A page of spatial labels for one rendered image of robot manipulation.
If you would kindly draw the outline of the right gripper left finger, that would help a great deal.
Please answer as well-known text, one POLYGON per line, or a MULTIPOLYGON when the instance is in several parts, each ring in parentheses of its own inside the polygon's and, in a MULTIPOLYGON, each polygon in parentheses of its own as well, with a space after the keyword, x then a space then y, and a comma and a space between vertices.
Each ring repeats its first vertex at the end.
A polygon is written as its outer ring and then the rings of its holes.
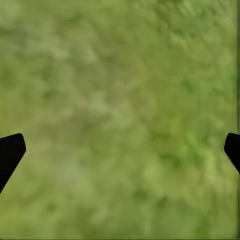
POLYGON ((26 152, 22 133, 0 138, 0 193, 26 152))

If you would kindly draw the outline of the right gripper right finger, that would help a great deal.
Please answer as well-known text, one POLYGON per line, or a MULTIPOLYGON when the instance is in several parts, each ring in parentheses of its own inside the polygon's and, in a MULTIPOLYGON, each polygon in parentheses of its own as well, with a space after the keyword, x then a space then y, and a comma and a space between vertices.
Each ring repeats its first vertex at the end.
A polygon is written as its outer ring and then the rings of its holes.
POLYGON ((240 173, 240 135, 231 132, 228 133, 224 151, 240 173))

